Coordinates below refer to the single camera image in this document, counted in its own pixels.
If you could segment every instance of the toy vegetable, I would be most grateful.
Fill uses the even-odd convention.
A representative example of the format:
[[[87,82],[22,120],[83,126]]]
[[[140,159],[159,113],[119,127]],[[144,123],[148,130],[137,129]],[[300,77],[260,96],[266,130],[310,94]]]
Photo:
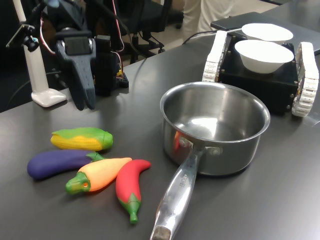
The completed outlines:
[[[95,127],[62,129],[52,135],[51,143],[60,149],[100,151],[111,148],[114,142],[110,133]]]
[[[115,181],[115,192],[121,205],[130,214],[130,223],[138,222],[137,211],[141,203],[139,175],[151,167],[146,160],[133,160],[124,165]]]
[[[55,150],[36,155],[27,165],[27,172],[35,180],[41,180],[68,170],[80,169],[91,162],[105,159],[85,150]]]
[[[130,161],[131,158],[125,157],[89,163],[80,168],[76,176],[67,182],[65,190],[69,194],[100,190],[112,182],[120,169]]]

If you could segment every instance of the toy corn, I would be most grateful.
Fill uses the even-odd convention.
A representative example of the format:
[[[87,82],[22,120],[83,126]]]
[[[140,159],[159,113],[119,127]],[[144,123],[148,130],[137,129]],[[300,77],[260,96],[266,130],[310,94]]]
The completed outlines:
[[[114,142],[110,133],[95,127],[62,129],[52,135],[51,143],[60,149],[101,151],[111,148]]]

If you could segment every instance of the gray table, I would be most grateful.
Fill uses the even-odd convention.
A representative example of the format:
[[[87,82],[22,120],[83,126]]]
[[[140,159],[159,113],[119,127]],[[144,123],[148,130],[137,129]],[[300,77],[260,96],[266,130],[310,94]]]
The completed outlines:
[[[320,32],[319,0],[291,0],[265,11],[263,15]]]
[[[177,170],[162,151],[159,101],[171,87],[202,76],[212,36],[125,68],[129,91],[99,98],[96,110],[72,102],[44,109],[30,102],[0,114],[1,240],[148,240],[155,213]],[[310,116],[272,116],[254,161],[242,174],[198,176],[176,240],[318,240],[320,224],[319,95]],[[98,127],[114,145],[103,155],[152,162],[140,178],[139,223],[118,203],[115,183],[96,194],[68,196],[76,171],[36,182],[26,172],[36,154],[54,150],[51,132]]]

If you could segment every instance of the saucepan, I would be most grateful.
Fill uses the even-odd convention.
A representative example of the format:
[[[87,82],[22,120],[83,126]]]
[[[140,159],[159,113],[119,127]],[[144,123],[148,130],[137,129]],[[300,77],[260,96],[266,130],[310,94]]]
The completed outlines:
[[[161,101],[164,152],[180,165],[160,202],[150,240],[173,239],[187,210],[197,173],[231,175],[252,161],[270,113],[251,93],[211,82],[167,91]]]

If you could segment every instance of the black chair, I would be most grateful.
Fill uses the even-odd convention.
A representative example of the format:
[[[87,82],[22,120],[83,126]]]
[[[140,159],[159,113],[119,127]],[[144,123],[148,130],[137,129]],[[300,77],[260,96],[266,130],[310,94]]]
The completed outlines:
[[[102,1],[106,7],[113,10],[111,0]],[[153,49],[159,48],[158,53],[165,51],[164,45],[156,40],[151,35],[151,32],[163,32],[168,24],[180,24],[183,21],[183,12],[171,9],[172,1],[164,0],[164,4],[161,5],[152,0],[114,0],[117,16],[128,27],[129,33],[133,34],[132,43],[134,47],[146,57],[155,55],[150,51]],[[96,24],[102,18],[104,28],[111,37],[111,47],[115,50],[119,50],[122,47],[115,19],[98,9],[90,0],[86,0],[86,18],[88,28],[94,35],[96,35]],[[121,26],[120,31],[122,36],[127,34]],[[141,34],[140,32],[142,32],[142,39],[147,41],[148,44],[139,44],[138,34]],[[124,50],[120,54],[131,55],[131,64],[138,59],[138,54],[127,42],[124,43]]]

